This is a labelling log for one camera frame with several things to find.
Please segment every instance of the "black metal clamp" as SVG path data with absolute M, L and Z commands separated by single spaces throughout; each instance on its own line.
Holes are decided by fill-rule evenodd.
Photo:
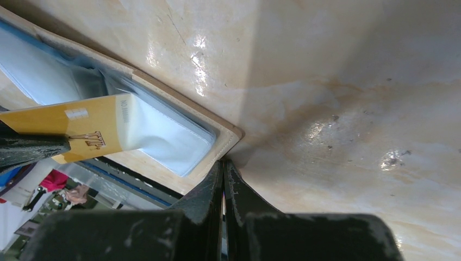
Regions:
M 76 210 L 49 216 L 22 260 L 220 260 L 222 199 L 229 260 L 402 260 L 372 215 L 284 214 L 230 161 L 161 211 Z

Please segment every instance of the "white surface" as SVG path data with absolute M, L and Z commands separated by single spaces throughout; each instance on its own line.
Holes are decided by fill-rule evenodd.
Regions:
M 10 242 L 17 238 L 14 232 L 21 227 L 27 220 L 31 219 L 43 203 L 51 196 L 50 193 L 44 194 L 35 205 L 32 212 L 24 212 L 22 208 L 13 206 L 10 202 L 0 204 L 0 249 L 4 250 Z

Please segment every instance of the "yellow label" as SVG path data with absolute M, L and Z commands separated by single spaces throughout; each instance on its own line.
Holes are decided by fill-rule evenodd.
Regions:
M 116 102 L 130 95 L 8 111 L 0 114 L 0 120 L 19 134 L 68 137 L 71 150 L 53 157 L 64 164 L 122 151 L 117 133 Z

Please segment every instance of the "marble surface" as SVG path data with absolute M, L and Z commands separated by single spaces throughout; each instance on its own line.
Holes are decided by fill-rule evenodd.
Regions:
M 461 258 L 460 1 L 0 5 L 242 128 L 228 156 L 280 210 L 375 214 L 407 260 Z

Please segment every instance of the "blue surface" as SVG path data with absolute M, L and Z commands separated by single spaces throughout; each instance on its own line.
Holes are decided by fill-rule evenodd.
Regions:
M 12 171 L 2 174 L 0 176 L 0 187 L 4 187 L 12 178 L 16 176 L 20 169 L 21 167 L 17 167 Z

